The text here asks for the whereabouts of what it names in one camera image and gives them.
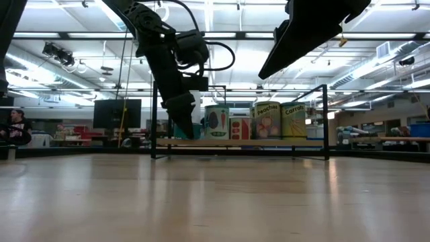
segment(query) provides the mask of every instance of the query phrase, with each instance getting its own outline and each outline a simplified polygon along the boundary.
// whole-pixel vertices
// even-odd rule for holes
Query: can
[[[251,126],[251,139],[255,138],[255,108],[249,108],[250,126]]]
[[[194,133],[195,140],[198,140],[200,138],[201,129],[202,129],[201,124],[193,124],[193,133]],[[188,137],[183,133],[182,129],[180,129],[180,127],[178,127],[178,125],[176,124],[174,125],[174,128],[173,128],[173,136],[175,138],[188,139]]]
[[[279,102],[255,104],[255,138],[281,138],[281,108]]]
[[[205,107],[205,138],[228,140],[230,136],[230,124],[228,123],[229,112],[230,109],[227,105],[211,105]]]
[[[287,102],[281,104],[282,139],[306,139],[305,103]]]
[[[251,139],[251,119],[231,118],[230,119],[230,139],[250,140]]]

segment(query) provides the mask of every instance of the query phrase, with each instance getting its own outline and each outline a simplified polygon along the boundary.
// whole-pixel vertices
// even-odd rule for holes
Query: shelf
[[[322,140],[179,140],[158,138],[158,145],[254,146],[254,147],[322,147]]]

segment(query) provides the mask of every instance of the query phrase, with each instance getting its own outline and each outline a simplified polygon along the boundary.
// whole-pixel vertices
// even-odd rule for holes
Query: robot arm
[[[203,66],[209,58],[209,51],[191,11],[178,0],[168,1],[178,3],[188,10],[196,25],[195,30],[176,34],[175,29],[161,21],[154,11],[143,4],[133,0],[103,0],[138,40],[136,55],[146,57],[163,98],[162,106],[178,127],[189,138],[193,138],[191,111],[194,107],[191,103],[194,98],[185,83],[205,81],[202,76],[208,69]],[[0,95],[7,93],[8,85],[3,60],[26,3],[27,0],[0,1]],[[339,24],[345,18],[346,22],[351,21],[369,4],[370,0],[288,0],[286,12],[290,19],[275,30],[275,46],[259,73],[260,78],[265,79],[286,68],[336,36],[342,31]],[[233,64],[234,52],[230,48],[228,50],[233,55]],[[198,74],[184,77],[179,71],[197,64],[200,66]],[[217,70],[227,69],[232,64]]]

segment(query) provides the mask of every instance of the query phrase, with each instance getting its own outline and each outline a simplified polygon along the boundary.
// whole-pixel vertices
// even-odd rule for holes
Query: wooden plank
[[[430,138],[419,137],[383,137],[383,141],[416,141],[416,142],[430,142]]]
[[[419,138],[419,137],[360,137],[351,138],[351,143],[378,143],[383,141],[410,141],[410,142],[428,142],[430,138]]]
[[[158,145],[194,145],[194,146],[264,146],[264,147],[321,147],[322,140],[179,140],[158,138]]]

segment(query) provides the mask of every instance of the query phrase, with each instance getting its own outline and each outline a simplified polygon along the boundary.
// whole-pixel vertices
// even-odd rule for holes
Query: black screen
[[[126,113],[122,127],[140,128],[140,111],[142,100],[128,99]],[[97,100],[94,101],[94,128],[121,127],[124,100]]]

